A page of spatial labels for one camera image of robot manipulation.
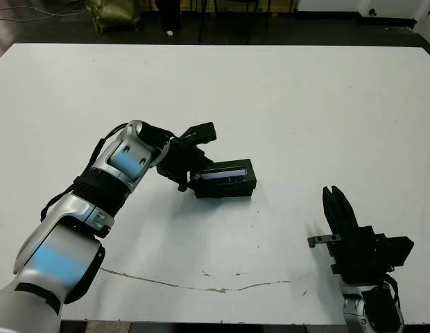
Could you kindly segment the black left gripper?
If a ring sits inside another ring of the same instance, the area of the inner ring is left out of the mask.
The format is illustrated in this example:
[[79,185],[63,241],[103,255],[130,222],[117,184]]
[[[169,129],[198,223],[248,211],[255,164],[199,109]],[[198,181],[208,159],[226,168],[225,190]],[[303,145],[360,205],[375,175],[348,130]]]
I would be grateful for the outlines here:
[[206,169],[212,163],[213,161],[197,146],[174,137],[170,141],[168,153],[158,163],[156,170],[161,176],[178,184],[179,191],[184,192],[189,188],[195,194],[199,194],[202,182],[197,171]]

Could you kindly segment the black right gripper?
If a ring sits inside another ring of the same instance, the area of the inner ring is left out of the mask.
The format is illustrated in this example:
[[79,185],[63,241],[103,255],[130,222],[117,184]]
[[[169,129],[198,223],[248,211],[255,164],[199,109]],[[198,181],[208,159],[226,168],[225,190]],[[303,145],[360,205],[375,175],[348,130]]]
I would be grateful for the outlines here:
[[379,248],[378,234],[371,226],[358,226],[350,202],[338,187],[323,187],[322,203],[332,233],[308,237],[309,247],[325,244],[334,258],[332,273],[344,282],[379,283],[388,272],[388,262]]

